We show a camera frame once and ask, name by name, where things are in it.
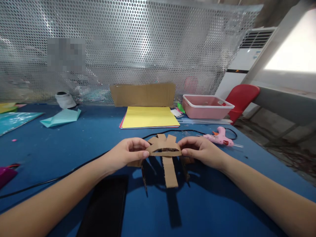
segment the black phone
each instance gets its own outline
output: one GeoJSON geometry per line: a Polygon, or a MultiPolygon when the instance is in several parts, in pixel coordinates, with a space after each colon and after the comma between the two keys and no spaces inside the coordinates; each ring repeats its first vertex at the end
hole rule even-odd
{"type": "Polygon", "coordinates": [[[120,237],[128,176],[101,180],[94,188],[77,237],[120,237]]]}

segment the forearm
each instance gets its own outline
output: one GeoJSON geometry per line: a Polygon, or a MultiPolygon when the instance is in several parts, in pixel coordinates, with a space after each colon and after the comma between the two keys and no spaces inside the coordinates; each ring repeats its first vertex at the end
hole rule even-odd
{"type": "Polygon", "coordinates": [[[316,236],[316,203],[232,157],[222,172],[289,236],[316,236]]]}
{"type": "Polygon", "coordinates": [[[0,216],[1,236],[46,236],[106,176],[98,160],[0,216]]]}

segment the hand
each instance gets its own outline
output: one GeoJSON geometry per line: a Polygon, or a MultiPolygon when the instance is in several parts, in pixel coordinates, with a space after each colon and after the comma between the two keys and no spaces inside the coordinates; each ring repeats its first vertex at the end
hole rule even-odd
{"type": "Polygon", "coordinates": [[[127,138],[118,143],[109,152],[101,156],[98,160],[108,174],[123,168],[131,161],[146,159],[149,152],[145,151],[150,144],[141,138],[127,138]]]}
{"type": "Polygon", "coordinates": [[[223,171],[229,158],[212,142],[204,137],[185,137],[178,142],[182,155],[200,160],[209,167],[223,171]]]}

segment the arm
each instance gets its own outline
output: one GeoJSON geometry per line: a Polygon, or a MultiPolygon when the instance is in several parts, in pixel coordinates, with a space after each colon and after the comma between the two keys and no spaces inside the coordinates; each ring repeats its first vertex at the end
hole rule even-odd
{"type": "Polygon", "coordinates": [[[147,158],[149,153],[143,150],[148,146],[140,138],[124,139],[99,159],[0,215],[0,235],[46,236],[101,179],[147,158]]]}
{"type": "Polygon", "coordinates": [[[224,173],[289,236],[316,236],[316,203],[232,158],[203,137],[186,137],[179,145],[185,148],[183,155],[224,173]]]}

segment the pink plastic basket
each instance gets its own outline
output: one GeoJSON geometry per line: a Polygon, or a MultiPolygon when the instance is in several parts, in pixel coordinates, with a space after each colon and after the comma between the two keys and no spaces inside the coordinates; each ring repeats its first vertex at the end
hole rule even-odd
{"type": "Polygon", "coordinates": [[[223,119],[235,106],[214,95],[183,95],[182,106],[191,119],[223,119]]]}

